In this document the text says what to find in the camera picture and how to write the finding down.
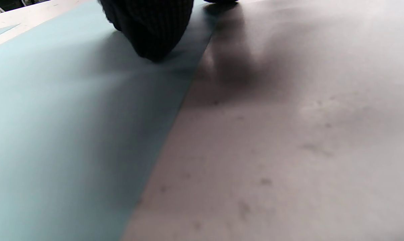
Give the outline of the person's right hand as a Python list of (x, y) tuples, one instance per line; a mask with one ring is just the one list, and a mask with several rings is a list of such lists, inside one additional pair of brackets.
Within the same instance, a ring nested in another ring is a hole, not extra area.
[(136, 54), (163, 61), (189, 24), (193, 0), (100, 0), (107, 20), (129, 40)]

